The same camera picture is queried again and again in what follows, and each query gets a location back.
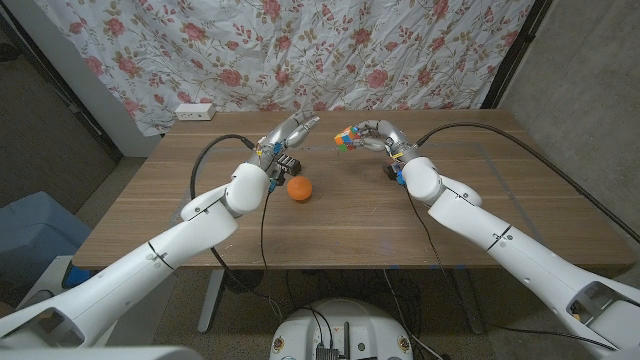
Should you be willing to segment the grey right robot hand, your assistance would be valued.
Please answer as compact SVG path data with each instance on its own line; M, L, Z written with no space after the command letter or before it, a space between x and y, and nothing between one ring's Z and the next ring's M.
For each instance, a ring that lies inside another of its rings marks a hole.
M418 158L417 147L395 125L387 120L366 120L355 126L352 144L373 152L384 152L396 162L408 163Z

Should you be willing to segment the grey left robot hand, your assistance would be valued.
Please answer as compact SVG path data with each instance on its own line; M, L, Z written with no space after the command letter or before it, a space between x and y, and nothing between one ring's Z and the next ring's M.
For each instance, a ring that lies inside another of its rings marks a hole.
M300 146L319 121L320 117L312 112L295 112L258 141L248 163L269 174L277 159L287 149Z

